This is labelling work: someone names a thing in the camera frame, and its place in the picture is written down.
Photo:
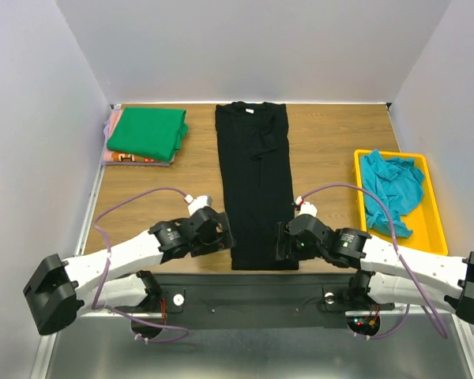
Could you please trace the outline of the black polo shirt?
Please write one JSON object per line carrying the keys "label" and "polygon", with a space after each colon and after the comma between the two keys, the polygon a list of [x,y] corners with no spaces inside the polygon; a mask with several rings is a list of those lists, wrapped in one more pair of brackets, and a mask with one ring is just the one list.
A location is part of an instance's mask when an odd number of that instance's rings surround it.
{"label": "black polo shirt", "polygon": [[215,110],[234,270],[296,270],[277,259],[277,227],[294,217],[288,115],[283,104],[234,102]]}

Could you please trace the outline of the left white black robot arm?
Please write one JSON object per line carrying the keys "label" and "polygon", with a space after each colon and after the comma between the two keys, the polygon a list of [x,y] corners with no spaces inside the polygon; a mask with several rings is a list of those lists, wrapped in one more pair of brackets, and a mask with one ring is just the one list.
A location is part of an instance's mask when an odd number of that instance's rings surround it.
{"label": "left white black robot arm", "polygon": [[49,336],[102,308],[154,310],[161,289],[149,266],[215,253],[232,244],[226,213],[205,206],[187,218],[160,221],[109,250],[45,257],[23,294],[37,332]]}

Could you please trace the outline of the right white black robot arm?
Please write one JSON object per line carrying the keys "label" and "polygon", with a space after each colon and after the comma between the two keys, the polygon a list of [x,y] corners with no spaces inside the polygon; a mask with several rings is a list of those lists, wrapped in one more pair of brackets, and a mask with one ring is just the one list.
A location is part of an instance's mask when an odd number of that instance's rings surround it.
{"label": "right white black robot arm", "polygon": [[394,247],[358,229],[333,230],[307,213],[276,228],[279,257],[321,258],[356,270],[343,297],[348,306],[404,303],[445,310],[474,325],[474,252],[451,257]]}

